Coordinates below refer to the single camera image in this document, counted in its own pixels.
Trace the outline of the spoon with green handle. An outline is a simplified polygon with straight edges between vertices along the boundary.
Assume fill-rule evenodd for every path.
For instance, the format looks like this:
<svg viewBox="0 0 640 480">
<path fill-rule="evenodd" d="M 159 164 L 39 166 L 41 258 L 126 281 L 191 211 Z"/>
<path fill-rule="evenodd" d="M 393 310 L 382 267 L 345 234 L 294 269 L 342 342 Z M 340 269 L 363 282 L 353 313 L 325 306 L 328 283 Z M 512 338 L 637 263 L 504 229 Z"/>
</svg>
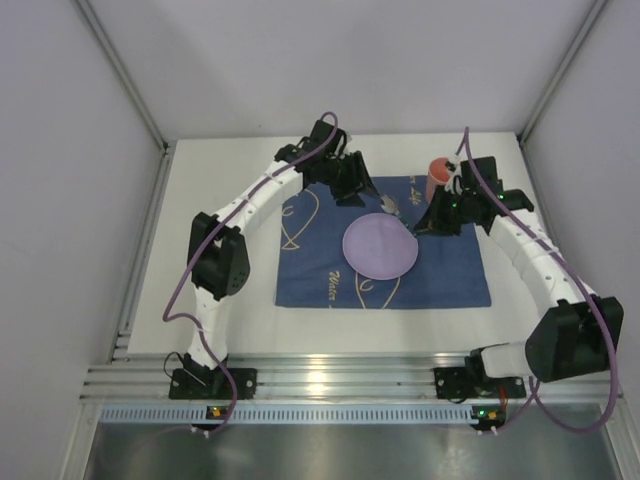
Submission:
<svg viewBox="0 0 640 480">
<path fill-rule="evenodd" d="M 408 220 L 401 213 L 397 202 L 389 195 L 382 195 L 380 197 L 380 205 L 381 209 L 384 213 L 394 216 L 397 220 L 399 220 L 403 226 L 413 235 L 416 236 L 413 231 L 412 226 L 409 224 Z"/>
</svg>

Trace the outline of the orange plastic cup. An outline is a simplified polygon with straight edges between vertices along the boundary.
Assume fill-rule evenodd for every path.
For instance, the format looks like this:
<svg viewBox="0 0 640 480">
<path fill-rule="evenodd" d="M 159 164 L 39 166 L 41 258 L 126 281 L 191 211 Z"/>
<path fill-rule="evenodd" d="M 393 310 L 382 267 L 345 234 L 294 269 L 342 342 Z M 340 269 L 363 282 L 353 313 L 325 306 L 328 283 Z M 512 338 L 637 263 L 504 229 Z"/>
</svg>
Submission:
<svg viewBox="0 0 640 480">
<path fill-rule="evenodd" d="M 431 161 L 426 182 L 426 201 L 432 203 L 436 189 L 445 186 L 451 179 L 456 166 L 447 157 L 439 157 Z"/>
</svg>

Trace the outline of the purple plastic plate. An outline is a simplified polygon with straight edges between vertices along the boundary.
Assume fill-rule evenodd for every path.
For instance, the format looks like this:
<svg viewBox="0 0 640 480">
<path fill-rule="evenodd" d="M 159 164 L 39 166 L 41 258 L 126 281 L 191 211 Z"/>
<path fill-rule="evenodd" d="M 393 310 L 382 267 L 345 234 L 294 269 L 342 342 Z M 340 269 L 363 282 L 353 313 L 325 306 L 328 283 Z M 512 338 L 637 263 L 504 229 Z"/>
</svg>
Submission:
<svg viewBox="0 0 640 480">
<path fill-rule="evenodd" d="M 370 213 L 345 230 L 342 251 L 346 262 L 361 276 L 386 281 L 402 277 L 415 265 L 419 243 L 395 216 Z"/>
</svg>

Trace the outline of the blue fish-print cloth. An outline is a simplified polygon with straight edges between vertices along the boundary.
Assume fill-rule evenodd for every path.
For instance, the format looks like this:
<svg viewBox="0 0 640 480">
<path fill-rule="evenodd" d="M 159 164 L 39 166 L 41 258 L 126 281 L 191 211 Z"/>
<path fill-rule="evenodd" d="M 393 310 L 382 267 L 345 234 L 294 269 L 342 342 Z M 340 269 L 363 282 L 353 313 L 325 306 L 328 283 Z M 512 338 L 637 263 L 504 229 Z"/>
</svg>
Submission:
<svg viewBox="0 0 640 480">
<path fill-rule="evenodd" d="M 379 200 L 339 207 L 328 187 L 309 186 L 282 207 L 275 303 L 287 308 L 460 309 L 491 305 L 476 231 L 458 236 L 419 236 L 414 265 L 391 279 L 352 268 L 343 253 L 348 227 L 379 213 Z"/>
</svg>

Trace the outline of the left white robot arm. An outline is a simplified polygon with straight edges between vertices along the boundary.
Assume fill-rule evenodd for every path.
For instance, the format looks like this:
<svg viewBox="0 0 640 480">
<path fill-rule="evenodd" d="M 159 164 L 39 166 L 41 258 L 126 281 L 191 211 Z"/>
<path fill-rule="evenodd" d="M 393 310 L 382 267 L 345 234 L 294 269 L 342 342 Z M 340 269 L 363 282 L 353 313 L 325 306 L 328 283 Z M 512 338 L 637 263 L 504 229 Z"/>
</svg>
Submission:
<svg viewBox="0 0 640 480">
<path fill-rule="evenodd" d="M 311 184 L 329 188 L 339 206 L 362 206 L 360 195 L 378 191 L 361 152 L 337 142 L 325 147 L 306 138 L 282 147 L 266 171 L 226 207 L 192 221 L 187 271 L 195 293 L 194 334 L 187 353 L 213 370 L 228 356 L 225 298 L 238 293 L 250 274 L 246 240 L 290 198 Z"/>
</svg>

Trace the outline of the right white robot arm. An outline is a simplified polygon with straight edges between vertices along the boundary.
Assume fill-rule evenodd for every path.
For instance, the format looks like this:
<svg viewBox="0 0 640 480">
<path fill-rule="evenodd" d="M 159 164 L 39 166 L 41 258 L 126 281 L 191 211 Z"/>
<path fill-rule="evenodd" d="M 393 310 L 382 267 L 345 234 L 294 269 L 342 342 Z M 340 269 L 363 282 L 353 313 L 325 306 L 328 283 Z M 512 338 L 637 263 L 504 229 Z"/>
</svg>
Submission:
<svg viewBox="0 0 640 480">
<path fill-rule="evenodd" d="M 533 376 L 549 383 L 613 367 L 624 311 L 569 271 L 545 234 L 534 205 L 520 190 L 488 196 L 439 187 L 416 231 L 425 235 L 429 306 L 490 305 L 475 229 L 504 253 L 527 288 L 538 321 L 526 339 L 479 347 L 465 358 L 478 383 Z"/>
</svg>

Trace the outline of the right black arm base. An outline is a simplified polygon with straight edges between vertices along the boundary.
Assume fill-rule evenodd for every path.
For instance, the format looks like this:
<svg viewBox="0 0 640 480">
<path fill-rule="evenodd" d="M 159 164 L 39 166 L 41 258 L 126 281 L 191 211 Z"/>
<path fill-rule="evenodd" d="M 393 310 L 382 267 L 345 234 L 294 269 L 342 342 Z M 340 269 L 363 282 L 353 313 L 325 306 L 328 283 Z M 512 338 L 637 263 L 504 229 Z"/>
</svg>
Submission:
<svg viewBox="0 0 640 480">
<path fill-rule="evenodd" d="M 464 365 L 433 369 L 436 396 L 453 403 L 470 399 L 510 399 L 526 396 L 521 377 L 490 378 L 484 371 L 481 350 L 473 350 L 464 358 Z"/>
</svg>

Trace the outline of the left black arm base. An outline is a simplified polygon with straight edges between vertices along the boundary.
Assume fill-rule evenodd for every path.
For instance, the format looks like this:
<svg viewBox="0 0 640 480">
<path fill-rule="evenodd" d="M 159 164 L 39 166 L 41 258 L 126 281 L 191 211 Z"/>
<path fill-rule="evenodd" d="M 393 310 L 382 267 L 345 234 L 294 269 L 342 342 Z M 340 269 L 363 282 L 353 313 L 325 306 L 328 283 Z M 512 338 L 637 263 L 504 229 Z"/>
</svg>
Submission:
<svg viewBox="0 0 640 480">
<path fill-rule="evenodd" d="M 168 355 L 163 364 L 170 377 L 168 397 L 171 400 L 249 400 L 257 389 L 258 371 L 254 368 L 227 368 L 231 378 L 220 367 L 210 369 L 195 362 L 189 354 L 172 352 L 180 363 L 169 373 Z"/>
</svg>

